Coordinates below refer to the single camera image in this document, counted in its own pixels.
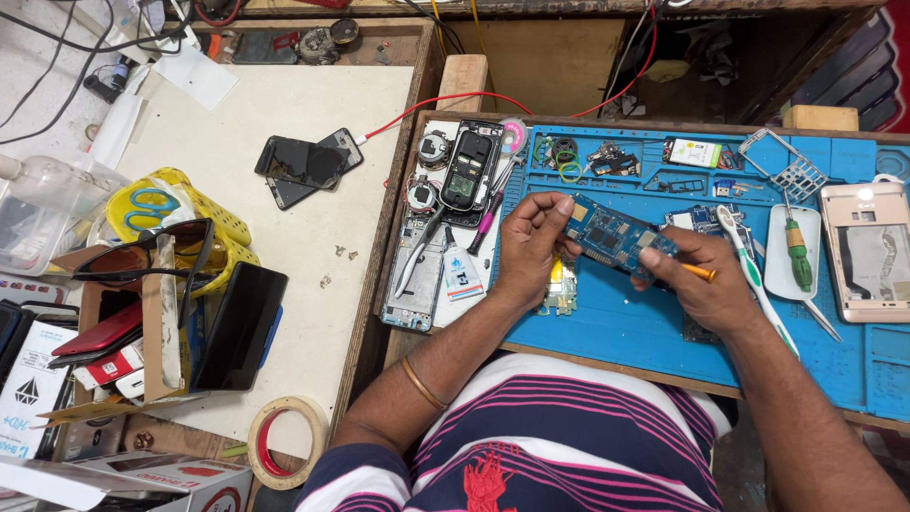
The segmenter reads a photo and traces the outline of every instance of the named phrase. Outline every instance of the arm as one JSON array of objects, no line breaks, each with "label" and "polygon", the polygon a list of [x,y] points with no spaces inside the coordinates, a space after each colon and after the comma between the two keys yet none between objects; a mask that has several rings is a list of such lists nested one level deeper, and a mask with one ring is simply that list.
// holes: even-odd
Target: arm
[{"label": "arm", "polygon": [[[680,261],[717,269],[708,284],[658,251],[641,255],[642,263],[677,291],[682,307],[719,334],[730,351],[785,508],[910,510],[764,318],[727,240],[678,228],[662,234],[680,247]],[[632,283],[639,291],[647,287],[640,280]]]},{"label": "arm", "polygon": [[[521,316],[543,298],[554,248],[567,257],[581,248],[562,235],[573,201],[558,192],[529,194],[500,226],[500,275],[483,300],[408,354],[430,393],[447,404]],[[386,369],[341,418],[332,446],[376,443],[402,455],[439,417],[405,374]]]}]

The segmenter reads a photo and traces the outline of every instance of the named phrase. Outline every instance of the hand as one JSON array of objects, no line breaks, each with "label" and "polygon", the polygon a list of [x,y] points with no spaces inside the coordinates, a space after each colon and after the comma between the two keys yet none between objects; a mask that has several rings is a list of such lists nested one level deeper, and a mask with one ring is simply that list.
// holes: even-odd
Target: hand
[{"label": "hand", "polygon": [[500,275],[490,291],[527,311],[543,301],[552,255],[568,260],[581,246],[562,234],[575,201],[560,192],[528,194],[500,225]]},{"label": "hand", "polygon": [[[702,327],[726,341],[767,322],[749,293],[749,284],[726,238],[675,226],[665,228],[661,235],[680,248],[676,255],[679,261],[651,248],[642,249],[639,261],[676,290],[682,308]],[[708,284],[685,270],[680,261],[716,269],[714,281]],[[633,277],[632,285],[641,292],[650,284]]]}]

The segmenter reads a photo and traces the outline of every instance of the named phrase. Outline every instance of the blue scissors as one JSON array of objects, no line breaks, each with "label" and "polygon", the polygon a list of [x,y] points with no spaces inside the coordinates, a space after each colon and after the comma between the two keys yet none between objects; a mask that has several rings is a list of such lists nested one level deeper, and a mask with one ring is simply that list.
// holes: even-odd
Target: blue scissors
[{"label": "blue scissors", "polygon": [[[143,200],[139,200],[139,195],[146,195]],[[129,195],[129,202],[133,203],[133,206],[140,208],[141,210],[132,210],[128,212],[124,218],[123,222],[130,229],[141,231],[149,230],[152,228],[157,228],[161,225],[161,221],[171,214],[172,211],[180,208],[180,201],[174,199],[170,194],[167,194],[159,189],[139,189]],[[133,223],[132,219],[141,217],[146,219],[156,220],[154,225],[148,225],[148,222],[143,222],[143,226],[137,226]]]}]

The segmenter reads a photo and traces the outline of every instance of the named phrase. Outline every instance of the red wire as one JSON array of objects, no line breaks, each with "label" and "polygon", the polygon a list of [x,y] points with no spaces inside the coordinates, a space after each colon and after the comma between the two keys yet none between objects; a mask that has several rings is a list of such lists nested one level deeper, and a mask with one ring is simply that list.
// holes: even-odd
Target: red wire
[{"label": "red wire", "polygon": [[240,4],[243,4],[243,0],[237,0],[237,3],[234,4],[234,11],[231,12],[230,16],[226,17],[221,21],[213,21],[206,18],[206,15],[202,14],[202,9],[199,8],[199,3],[196,0],[193,0],[193,6],[196,8],[196,14],[202,18],[202,21],[208,23],[211,26],[225,26],[230,25],[234,22],[234,18],[237,17],[237,13],[240,12]]},{"label": "red wire", "polygon": [[[654,7],[651,7],[651,18],[655,18],[656,16],[657,16],[657,15],[654,13]],[[606,101],[604,101],[603,103],[601,103],[601,104],[598,105],[597,107],[589,108],[589,109],[585,110],[584,112],[580,112],[580,113],[578,113],[578,114],[575,114],[575,115],[572,115],[572,116],[569,116],[569,117],[570,117],[570,118],[580,118],[581,116],[584,116],[585,114],[590,114],[590,113],[593,112],[594,110],[597,110],[598,108],[603,107],[604,105],[610,103],[611,101],[613,101],[613,100],[616,99],[617,97],[622,96],[622,93],[624,93],[625,91],[629,90],[629,87],[631,87],[632,84],[635,83],[635,80],[639,79],[639,77],[642,75],[642,73],[644,73],[644,71],[645,71],[646,69],[648,69],[648,65],[651,64],[651,57],[654,55],[654,48],[655,48],[655,47],[657,47],[657,24],[654,24],[654,29],[651,31],[651,52],[648,53],[648,60],[644,61],[644,66],[642,66],[642,70],[638,72],[638,75],[635,75],[635,78],[633,78],[632,81],[629,82],[629,85],[626,86],[626,87],[625,87],[623,90],[621,90],[620,92],[614,94],[612,97],[608,97]]]},{"label": "red wire", "polygon": [[[651,7],[651,17],[652,17],[652,18],[655,18],[656,16],[657,16],[657,15],[654,13],[654,7]],[[570,116],[570,117],[571,117],[571,118],[580,118],[581,116],[584,116],[585,114],[590,114],[590,113],[593,112],[594,110],[597,110],[598,108],[603,107],[604,105],[610,103],[611,101],[613,101],[613,100],[616,99],[617,97],[622,96],[622,93],[624,93],[625,91],[629,90],[629,87],[631,87],[632,84],[635,83],[635,80],[637,80],[637,79],[645,72],[645,70],[648,69],[648,65],[651,64],[651,57],[654,56],[654,48],[655,48],[655,47],[657,47],[657,25],[654,25],[654,29],[652,30],[652,37],[651,37],[651,52],[648,53],[648,59],[644,62],[644,66],[642,66],[642,70],[638,72],[638,75],[636,75],[635,78],[633,78],[632,81],[629,82],[629,85],[626,86],[626,87],[625,87],[623,90],[621,90],[620,92],[614,94],[612,97],[608,97],[607,100],[604,101],[603,103],[601,103],[600,105],[598,105],[598,106],[596,106],[596,107],[594,107],[594,108],[589,108],[589,109],[585,110],[584,112],[575,114],[575,115]],[[434,101],[439,101],[439,100],[441,100],[441,99],[449,99],[449,98],[452,98],[452,97],[466,97],[466,96],[492,96],[492,97],[501,97],[502,99],[505,99],[505,100],[507,100],[507,101],[510,101],[510,102],[514,103],[515,105],[518,105],[522,110],[524,110],[525,112],[527,112],[529,116],[533,116],[533,115],[534,115],[533,112],[531,112],[530,110],[528,110],[524,105],[522,105],[522,104],[519,103],[518,101],[515,101],[514,99],[512,99],[512,98],[510,98],[510,97],[508,97],[508,96],[503,96],[502,94],[496,94],[496,93],[492,93],[492,92],[482,92],[482,91],[477,91],[477,92],[463,92],[463,93],[459,93],[459,94],[449,94],[449,95],[447,95],[447,96],[431,97],[430,99],[424,99],[424,100],[421,101],[420,103],[418,103],[418,104],[414,105],[413,107],[408,108],[407,110],[405,110],[404,112],[402,112],[401,115],[398,116],[397,118],[392,119],[391,122],[390,122],[389,124],[387,124],[386,126],[380,128],[380,129],[371,131],[370,133],[368,133],[367,135],[365,135],[364,138],[373,137],[374,135],[376,135],[376,134],[378,134],[378,133],[380,133],[380,132],[382,132],[382,131],[388,129],[390,126],[392,126],[392,125],[394,125],[395,123],[401,121],[402,118],[404,118],[405,116],[407,116],[408,114],[410,114],[411,112],[413,112],[414,109],[417,108],[417,107],[420,107],[420,106],[422,106],[422,105],[426,105],[426,104],[428,104],[428,103],[432,103],[432,102],[434,102]]]},{"label": "red wire", "polygon": [[410,114],[411,112],[413,112],[415,108],[420,107],[421,105],[426,105],[426,104],[428,104],[428,103],[432,103],[432,102],[438,101],[438,100],[440,100],[440,99],[449,99],[449,98],[451,98],[451,97],[466,97],[466,96],[492,96],[492,97],[501,97],[502,99],[509,100],[509,101],[511,101],[512,103],[514,103],[515,105],[518,105],[519,108],[521,108],[522,110],[524,110],[525,112],[527,112],[529,116],[533,116],[533,115],[534,115],[533,112],[531,112],[530,110],[528,110],[528,109],[527,109],[524,105],[522,105],[521,103],[515,101],[514,99],[512,99],[512,98],[510,98],[510,97],[503,96],[502,94],[496,94],[496,93],[494,93],[494,92],[462,92],[462,93],[459,93],[459,94],[449,94],[449,95],[446,95],[446,96],[438,96],[438,97],[431,97],[430,99],[424,99],[424,100],[421,101],[420,103],[418,103],[418,104],[414,105],[413,107],[411,107],[411,108],[405,110],[404,112],[402,112],[401,115],[398,116],[397,118],[392,119],[391,122],[390,122],[389,124],[387,124],[386,126],[380,128],[380,129],[378,129],[378,130],[371,131],[370,133],[368,133],[368,134],[365,135],[364,137],[365,137],[365,138],[370,138],[370,137],[376,135],[377,133],[380,133],[380,131],[383,131],[383,130],[388,129],[390,126],[392,126],[392,125],[394,125],[395,123],[401,121],[402,118],[404,118],[405,116],[407,116],[408,114]]}]

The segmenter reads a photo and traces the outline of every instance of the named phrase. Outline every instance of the red charging cable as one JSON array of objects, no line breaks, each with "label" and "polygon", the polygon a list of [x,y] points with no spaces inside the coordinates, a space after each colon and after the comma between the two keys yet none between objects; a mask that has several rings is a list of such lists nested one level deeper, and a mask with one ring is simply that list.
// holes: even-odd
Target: red charging cable
[{"label": "red charging cable", "polygon": [[[657,16],[657,15],[654,13],[654,7],[651,7],[651,17],[652,17],[652,18],[655,18],[656,16]],[[633,78],[631,82],[629,82],[629,85],[626,86],[626,87],[625,87],[623,90],[621,90],[620,92],[614,94],[614,95],[611,96],[611,97],[608,97],[607,100],[604,101],[603,103],[601,103],[600,105],[597,105],[597,106],[594,107],[594,108],[589,108],[589,109],[585,110],[584,112],[580,112],[580,113],[578,113],[578,114],[574,114],[574,115],[570,116],[570,118],[580,118],[581,116],[584,116],[585,114],[590,114],[590,113],[592,113],[594,110],[597,110],[598,108],[603,107],[604,105],[610,103],[611,101],[613,101],[613,100],[616,99],[617,97],[622,96],[622,93],[624,93],[625,91],[629,90],[629,87],[631,87],[632,84],[635,83],[635,80],[639,79],[639,77],[642,76],[642,74],[644,73],[644,71],[645,71],[646,69],[648,69],[648,65],[651,64],[651,57],[654,56],[654,48],[655,48],[655,47],[657,47],[657,25],[654,25],[654,29],[652,30],[651,51],[648,53],[648,59],[645,60],[644,66],[642,66],[642,70],[638,72],[638,75],[636,75],[635,78]],[[522,104],[519,103],[518,101],[516,101],[516,100],[514,100],[514,99],[512,99],[512,98],[510,98],[510,97],[508,97],[508,96],[503,96],[502,94],[496,94],[496,93],[484,92],[484,91],[463,92],[463,93],[459,93],[459,94],[449,94],[449,95],[446,95],[446,96],[431,97],[430,99],[424,99],[424,100],[421,101],[420,103],[418,103],[418,104],[414,105],[413,107],[408,108],[407,110],[405,110],[404,112],[402,112],[401,115],[398,116],[397,118],[392,119],[392,120],[390,121],[390,123],[387,124],[386,126],[380,128],[380,129],[371,131],[371,132],[368,133],[367,135],[361,136],[361,137],[358,138],[355,142],[356,142],[358,145],[363,144],[367,139],[373,137],[374,135],[376,135],[376,134],[378,134],[378,133],[380,133],[380,132],[382,132],[382,131],[385,131],[386,129],[389,129],[390,126],[392,126],[392,125],[394,125],[395,123],[401,121],[402,118],[404,118],[405,116],[407,116],[408,114],[410,114],[411,112],[413,112],[415,108],[418,108],[418,107],[420,107],[420,106],[422,106],[422,105],[426,105],[426,104],[432,103],[432,102],[434,102],[434,101],[439,101],[439,100],[441,100],[441,99],[449,99],[449,98],[452,98],[452,97],[466,97],[466,96],[492,96],[492,97],[500,97],[500,98],[502,98],[502,99],[505,99],[505,100],[507,100],[507,101],[510,101],[510,102],[514,103],[515,105],[518,105],[519,108],[521,108],[522,110],[524,110],[525,112],[527,112],[529,116],[533,116],[533,115],[534,115],[533,112],[531,112],[530,110],[528,110],[524,105],[522,105]]]}]

